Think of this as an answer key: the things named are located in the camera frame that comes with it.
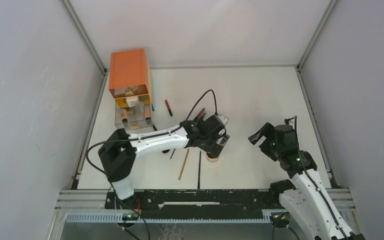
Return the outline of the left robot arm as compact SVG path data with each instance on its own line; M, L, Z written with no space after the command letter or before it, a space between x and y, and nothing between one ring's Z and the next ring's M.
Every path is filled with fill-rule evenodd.
M199 148L209 157L218 158L229 140L225 115L214 114L207 119L185 120L174 127L150 133L128 134L117 129L99 144L98 156L104 174L113 187L117 202L129 209L136 203L130 173L137 158L171 149Z

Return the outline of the clear plastic tube blue label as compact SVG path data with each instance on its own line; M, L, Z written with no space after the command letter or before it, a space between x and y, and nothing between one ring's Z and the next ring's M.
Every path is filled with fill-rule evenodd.
M141 112L141 109L139 106L135 106L135 107L132 107L131 108L131 112L132 112L132 115L135 117L135 118L138 118L140 116L140 114L142 113Z

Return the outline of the small white cardboard box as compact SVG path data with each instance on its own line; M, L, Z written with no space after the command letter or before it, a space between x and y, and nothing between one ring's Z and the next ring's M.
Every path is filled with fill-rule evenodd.
M125 98L125 103L129 108L134 108L139 102L139 97L136 96L127 96Z

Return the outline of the square foundation bottle black cap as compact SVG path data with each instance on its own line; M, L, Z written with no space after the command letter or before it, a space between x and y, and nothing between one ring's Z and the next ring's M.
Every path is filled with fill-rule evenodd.
M145 120L150 120L152 117L151 117L151 105L150 104L145 104L143 106L143 109L144 109L144 118Z

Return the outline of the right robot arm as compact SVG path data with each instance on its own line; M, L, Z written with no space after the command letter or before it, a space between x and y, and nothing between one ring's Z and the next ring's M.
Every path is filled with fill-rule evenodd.
M295 119L273 126L267 122L248 141L287 173L288 179L270 184L269 203L282 208L296 221L309 240L363 240L347 224L324 187L311 154L299 146Z

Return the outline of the orange yellow blue drawer box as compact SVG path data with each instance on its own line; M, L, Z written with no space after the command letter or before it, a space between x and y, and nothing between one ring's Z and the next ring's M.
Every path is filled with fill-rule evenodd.
M153 87L152 74L145 49L131 49L111 53L109 68L109 92L115 100L114 125L118 129L138 130L153 126ZM125 102L129 96L138 96L139 117L132 115L131 107ZM144 105L151 106L151 119L145 120ZM128 123L122 123L120 108L128 113Z

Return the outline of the beige foundation tube black cap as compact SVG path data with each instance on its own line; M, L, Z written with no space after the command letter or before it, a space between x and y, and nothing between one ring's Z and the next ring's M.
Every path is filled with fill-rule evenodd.
M128 123L128 113L125 108L120 108L119 110L120 120L123 124Z

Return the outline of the gold lid cream jar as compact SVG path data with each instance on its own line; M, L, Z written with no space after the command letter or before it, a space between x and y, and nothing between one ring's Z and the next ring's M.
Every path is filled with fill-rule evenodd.
M206 159L210 162L210 163L215 163L218 161L219 157L218 156L215 156L215 155L212 155L212 154L209 154L207 153L206 154Z

